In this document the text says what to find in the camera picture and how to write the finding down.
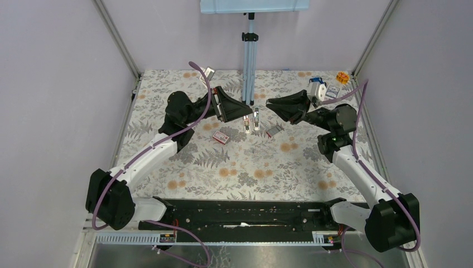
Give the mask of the pink stapler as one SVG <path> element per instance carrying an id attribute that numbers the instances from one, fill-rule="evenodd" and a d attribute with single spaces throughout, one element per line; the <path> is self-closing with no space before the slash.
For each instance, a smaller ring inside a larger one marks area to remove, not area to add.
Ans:
<path id="1" fill-rule="evenodd" d="M 251 133 L 250 120 L 249 120 L 248 115 L 243 116 L 243 126 L 244 126 L 245 133 Z"/>

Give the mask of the red white staple box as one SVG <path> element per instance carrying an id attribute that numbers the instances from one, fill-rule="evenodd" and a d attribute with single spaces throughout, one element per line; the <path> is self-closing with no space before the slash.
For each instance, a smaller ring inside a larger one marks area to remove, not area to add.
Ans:
<path id="1" fill-rule="evenodd" d="M 212 135 L 212 138 L 219 142 L 219 143 L 222 143 L 223 145 L 227 144 L 230 137 L 227 136 L 226 134 L 220 132 L 220 131 L 216 131 L 213 135 Z"/>

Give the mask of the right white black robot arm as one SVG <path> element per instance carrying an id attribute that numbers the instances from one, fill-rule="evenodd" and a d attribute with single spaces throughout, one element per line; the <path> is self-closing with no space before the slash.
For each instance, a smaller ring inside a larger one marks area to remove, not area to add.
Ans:
<path id="1" fill-rule="evenodd" d="M 327 131 L 317 138 L 320 153 L 351 180 L 368 204 L 365 209 L 347 201 L 337 202 L 320 214 L 321 225 L 333 230 L 343 224 L 360 231 L 378 252 L 402 249 L 409 242 L 415 242 L 410 251 L 416 251 L 421 241 L 419 201 L 412 193 L 402 194 L 390 185 L 358 154 L 357 110 L 343 103 L 333 109 L 311 111 L 312 104 L 305 90 L 266 101 L 266 107 L 285 122 L 307 122 Z"/>

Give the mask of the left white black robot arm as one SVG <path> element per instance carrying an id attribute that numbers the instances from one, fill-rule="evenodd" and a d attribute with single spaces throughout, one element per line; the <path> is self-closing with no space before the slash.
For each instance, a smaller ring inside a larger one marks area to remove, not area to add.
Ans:
<path id="1" fill-rule="evenodd" d="M 159 229 L 170 227 L 173 215 L 168 206 L 158 198 L 134 198 L 134 189 L 189 143 L 193 127 L 202 119 L 216 117 L 230 122 L 252 112 L 250 106 L 229 97 L 220 86 L 194 102 L 185 92 L 171 93 L 158 134 L 130 159 L 108 171 L 97 169 L 92 173 L 85 203 L 92 214 L 92 228 L 120 230 L 140 221 L 152 221 Z"/>

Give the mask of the staple box tray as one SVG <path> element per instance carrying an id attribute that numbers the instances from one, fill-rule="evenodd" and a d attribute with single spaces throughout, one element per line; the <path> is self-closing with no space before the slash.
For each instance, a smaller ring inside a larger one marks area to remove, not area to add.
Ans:
<path id="1" fill-rule="evenodd" d="M 271 128 L 269 128 L 268 130 L 266 130 L 266 134 L 269 138 L 272 138 L 274 137 L 276 134 L 280 133 L 284 131 L 284 128 L 280 125 L 275 125 L 275 126 L 272 126 Z"/>

